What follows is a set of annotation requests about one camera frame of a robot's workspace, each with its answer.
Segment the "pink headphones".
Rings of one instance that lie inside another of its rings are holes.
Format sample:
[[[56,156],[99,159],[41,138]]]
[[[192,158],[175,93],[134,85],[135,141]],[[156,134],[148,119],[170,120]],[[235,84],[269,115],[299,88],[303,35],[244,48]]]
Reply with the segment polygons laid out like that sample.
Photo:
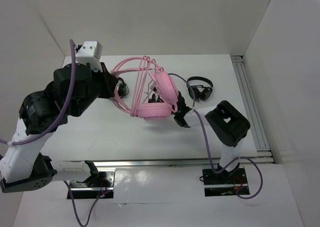
[[[137,76],[131,106],[122,100],[117,90],[111,99],[119,110],[146,121],[165,119],[178,112],[176,84],[155,59],[149,56],[127,58],[118,63],[111,74],[118,78],[132,72]]]

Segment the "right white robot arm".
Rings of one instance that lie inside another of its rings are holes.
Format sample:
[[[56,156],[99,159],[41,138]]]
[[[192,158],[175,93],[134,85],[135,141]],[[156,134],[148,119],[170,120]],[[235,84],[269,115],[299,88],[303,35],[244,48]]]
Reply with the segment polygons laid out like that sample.
[[[143,103],[137,108],[137,116],[148,121],[165,119],[170,115],[174,115],[175,122],[182,128],[201,127],[212,171],[218,174],[220,181],[230,183],[240,165],[243,139],[251,128],[248,119],[227,100],[209,108],[191,108],[186,105],[180,92],[177,103],[172,107],[163,101]],[[212,128],[221,142],[221,157],[217,168],[214,168],[206,126]]]

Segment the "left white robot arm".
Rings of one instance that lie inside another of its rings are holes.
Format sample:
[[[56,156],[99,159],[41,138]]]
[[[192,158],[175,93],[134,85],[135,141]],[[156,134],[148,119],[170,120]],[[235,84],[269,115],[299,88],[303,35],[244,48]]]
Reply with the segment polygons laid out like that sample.
[[[76,181],[92,187],[103,177],[91,160],[53,161],[41,150],[68,117],[79,117],[98,98],[114,96],[118,79],[104,63],[70,63],[53,73],[45,89],[27,95],[16,131],[0,159],[3,193],[35,191],[52,181]]]

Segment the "right black headphones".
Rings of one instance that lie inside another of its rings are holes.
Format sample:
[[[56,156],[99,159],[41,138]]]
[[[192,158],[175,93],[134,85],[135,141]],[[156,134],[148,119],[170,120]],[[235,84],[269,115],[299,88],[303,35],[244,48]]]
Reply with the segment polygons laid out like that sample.
[[[192,76],[187,79],[187,83],[190,84],[190,82],[193,81],[201,81],[206,83],[207,85],[203,84],[194,84],[190,85],[190,88],[188,88],[188,93],[191,98],[195,97],[195,102],[199,101],[207,101],[208,98],[211,96],[214,88],[214,84],[211,80],[208,78],[202,77],[202,76]]]

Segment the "black headphones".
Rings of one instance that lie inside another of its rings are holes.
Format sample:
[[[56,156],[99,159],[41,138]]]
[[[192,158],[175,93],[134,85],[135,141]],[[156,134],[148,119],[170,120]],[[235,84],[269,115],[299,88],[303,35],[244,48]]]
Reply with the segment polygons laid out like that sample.
[[[207,101],[208,98],[211,96],[214,88],[214,84],[211,80],[208,78],[202,77],[202,76],[192,76],[187,79],[187,83],[190,84],[190,82],[193,81],[201,81],[206,83],[207,85],[203,84],[194,84],[190,85],[190,88],[188,88],[188,93],[191,98],[195,97],[195,102],[199,101]]]
[[[125,83],[124,79],[121,77],[118,77],[118,83],[116,85],[118,96],[122,99],[126,97],[129,94],[129,88],[127,84]]]

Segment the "left black headphones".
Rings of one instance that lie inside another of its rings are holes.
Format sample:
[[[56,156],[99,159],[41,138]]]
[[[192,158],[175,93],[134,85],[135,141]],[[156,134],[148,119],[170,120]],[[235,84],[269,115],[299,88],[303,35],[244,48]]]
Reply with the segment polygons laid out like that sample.
[[[127,84],[125,83],[124,79],[121,77],[118,77],[118,83],[116,85],[118,96],[122,99],[126,97],[129,94],[129,88]]]

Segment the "aluminium front rail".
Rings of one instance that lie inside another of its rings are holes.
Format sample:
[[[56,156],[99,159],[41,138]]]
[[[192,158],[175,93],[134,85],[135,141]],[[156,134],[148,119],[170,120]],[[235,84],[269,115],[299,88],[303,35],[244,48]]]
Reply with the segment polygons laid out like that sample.
[[[274,164],[272,156],[262,155],[253,157],[251,160],[256,164]],[[241,164],[250,164],[247,159],[241,158]],[[189,167],[189,166],[209,166],[208,159],[171,159],[171,160],[131,160],[131,161],[94,161],[98,168],[138,168],[138,167]]]

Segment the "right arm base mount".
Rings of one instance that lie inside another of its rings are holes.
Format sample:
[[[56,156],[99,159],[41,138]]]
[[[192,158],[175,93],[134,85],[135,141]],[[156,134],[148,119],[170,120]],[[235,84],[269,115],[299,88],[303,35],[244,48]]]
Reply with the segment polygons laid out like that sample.
[[[205,197],[224,197],[239,195],[250,195],[246,171],[238,168],[233,175],[227,173],[216,174],[212,169],[202,169],[199,178],[204,185]]]

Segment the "aluminium side rail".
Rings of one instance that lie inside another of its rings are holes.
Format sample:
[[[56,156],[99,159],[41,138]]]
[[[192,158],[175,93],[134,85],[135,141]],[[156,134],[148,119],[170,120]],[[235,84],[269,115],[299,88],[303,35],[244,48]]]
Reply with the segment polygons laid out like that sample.
[[[256,101],[249,83],[241,56],[230,56],[247,118],[251,125],[251,133],[257,150],[257,163],[274,164],[269,142],[262,124]]]

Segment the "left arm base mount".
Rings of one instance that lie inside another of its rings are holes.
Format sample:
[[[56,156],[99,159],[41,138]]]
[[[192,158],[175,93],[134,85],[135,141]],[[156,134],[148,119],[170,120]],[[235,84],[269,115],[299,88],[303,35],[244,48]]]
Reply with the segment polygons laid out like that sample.
[[[75,180],[70,180],[68,184],[75,200],[113,199],[115,177],[115,168],[102,168],[98,179],[89,185]]]

